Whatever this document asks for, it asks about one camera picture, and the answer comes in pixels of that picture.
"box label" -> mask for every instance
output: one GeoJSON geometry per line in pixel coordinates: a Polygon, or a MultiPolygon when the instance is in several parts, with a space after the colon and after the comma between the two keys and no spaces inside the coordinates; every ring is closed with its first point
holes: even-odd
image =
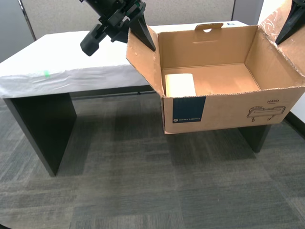
{"type": "Polygon", "coordinates": [[[173,99],[173,123],[201,122],[206,97],[173,99]]]}

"black table leg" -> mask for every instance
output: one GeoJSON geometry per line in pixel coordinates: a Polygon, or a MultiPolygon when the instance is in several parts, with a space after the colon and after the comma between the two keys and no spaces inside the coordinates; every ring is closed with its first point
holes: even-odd
{"type": "Polygon", "coordinates": [[[258,125],[240,127],[239,132],[246,139],[255,153],[259,153],[263,147],[271,125],[258,125]]]}
{"type": "Polygon", "coordinates": [[[4,99],[38,157],[55,176],[76,119],[68,93],[4,99]]]}

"black mechanical part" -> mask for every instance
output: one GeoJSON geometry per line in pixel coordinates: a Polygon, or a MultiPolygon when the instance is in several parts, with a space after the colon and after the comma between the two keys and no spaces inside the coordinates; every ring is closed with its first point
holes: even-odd
{"type": "Polygon", "coordinates": [[[86,2],[100,15],[101,23],[95,25],[81,42],[81,49],[88,56],[98,50],[99,43],[107,35],[112,42],[127,43],[129,28],[147,47],[156,51],[144,18],[146,3],[142,0],[86,0],[86,2]]]}
{"type": "Polygon", "coordinates": [[[305,0],[292,0],[291,10],[275,43],[280,44],[305,24],[305,0]]]}

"white foam block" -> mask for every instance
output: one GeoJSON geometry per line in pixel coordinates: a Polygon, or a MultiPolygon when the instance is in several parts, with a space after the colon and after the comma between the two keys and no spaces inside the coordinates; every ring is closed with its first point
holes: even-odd
{"type": "Polygon", "coordinates": [[[165,76],[167,97],[196,96],[193,74],[169,74],[165,76]]]}

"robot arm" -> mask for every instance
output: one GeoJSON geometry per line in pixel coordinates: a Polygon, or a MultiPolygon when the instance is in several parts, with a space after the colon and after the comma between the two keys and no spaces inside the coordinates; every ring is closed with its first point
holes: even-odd
{"type": "Polygon", "coordinates": [[[81,42],[81,49],[88,56],[98,50],[99,43],[107,35],[111,37],[112,42],[127,43],[129,28],[147,47],[156,50],[145,22],[143,13],[146,4],[142,0],[86,0],[86,2],[100,15],[101,23],[95,25],[81,42]]]}

